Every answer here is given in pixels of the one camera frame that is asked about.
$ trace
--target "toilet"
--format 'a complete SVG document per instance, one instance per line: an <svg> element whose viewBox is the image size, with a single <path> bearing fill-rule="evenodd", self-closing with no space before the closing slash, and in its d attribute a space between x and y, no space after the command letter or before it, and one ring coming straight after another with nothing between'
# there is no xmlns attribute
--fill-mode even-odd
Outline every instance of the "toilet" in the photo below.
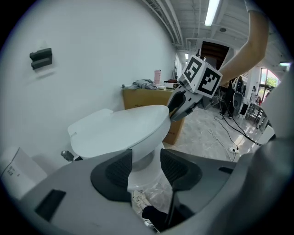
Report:
<svg viewBox="0 0 294 235"><path fill-rule="evenodd" d="M70 125L68 133L73 151L83 159L132 149L128 190L140 190L162 173L160 150L169 129L168 107L152 105L117 112L102 109Z"/></svg>

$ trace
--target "window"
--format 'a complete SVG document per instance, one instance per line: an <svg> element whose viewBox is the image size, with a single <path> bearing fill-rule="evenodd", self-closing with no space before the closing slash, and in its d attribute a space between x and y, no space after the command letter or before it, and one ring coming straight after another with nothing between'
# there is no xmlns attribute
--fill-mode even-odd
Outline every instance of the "window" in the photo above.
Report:
<svg viewBox="0 0 294 235"><path fill-rule="evenodd" d="M279 79L267 68L261 69L260 85L258 89L258 96L261 98L261 102L266 99L267 94L278 84Z"/></svg>

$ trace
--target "fluorescent light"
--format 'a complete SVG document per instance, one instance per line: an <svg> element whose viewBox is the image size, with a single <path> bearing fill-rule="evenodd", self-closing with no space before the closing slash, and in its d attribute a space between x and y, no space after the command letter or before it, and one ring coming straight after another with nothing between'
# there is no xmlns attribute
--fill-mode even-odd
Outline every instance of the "fluorescent light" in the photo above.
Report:
<svg viewBox="0 0 294 235"><path fill-rule="evenodd" d="M290 66L290 62L280 62L280 66L284 66L284 67L287 67L287 66Z"/></svg>
<svg viewBox="0 0 294 235"><path fill-rule="evenodd" d="M211 26L220 0L209 0L207 15L205 19L205 26Z"/></svg>

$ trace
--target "pink bottle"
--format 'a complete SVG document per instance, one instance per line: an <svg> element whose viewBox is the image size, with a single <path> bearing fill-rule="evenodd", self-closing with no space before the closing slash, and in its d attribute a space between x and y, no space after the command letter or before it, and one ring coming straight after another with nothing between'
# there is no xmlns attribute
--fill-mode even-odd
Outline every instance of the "pink bottle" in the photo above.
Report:
<svg viewBox="0 0 294 235"><path fill-rule="evenodd" d="M161 69L154 71L154 82L155 82L155 84L159 84L159 82L160 82L160 74L161 74Z"/></svg>

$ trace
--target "concrete floor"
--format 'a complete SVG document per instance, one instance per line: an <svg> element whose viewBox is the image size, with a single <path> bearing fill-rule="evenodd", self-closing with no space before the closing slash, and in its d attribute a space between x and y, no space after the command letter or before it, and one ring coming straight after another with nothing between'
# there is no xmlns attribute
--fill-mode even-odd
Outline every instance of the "concrete floor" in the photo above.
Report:
<svg viewBox="0 0 294 235"><path fill-rule="evenodd" d="M196 108L193 113L186 117L179 139L175 145L164 143L164 147L201 157L232 161L234 154L230 153L228 148L235 147L235 145L230 141L228 133L221 124L215 120L215 116L221 118L217 108L210 108L208 110ZM229 119L227 116L225 118L231 126L238 129L232 119ZM256 141L260 137L261 131L256 129L253 122L237 117L235 120L250 138ZM239 147L240 154L237 154L234 160L237 162L240 155L252 151L255 144L232 129L224 120L220 120L220 122L227 129L234 143ZM210 132L223 143L223 146ZM153 206L162 212L168 212L172 188L163 173L152 188L146 188L143 191ZM134 210L139 215L141 214L141 210L136 208L136 206L134 206Z"/></svg>

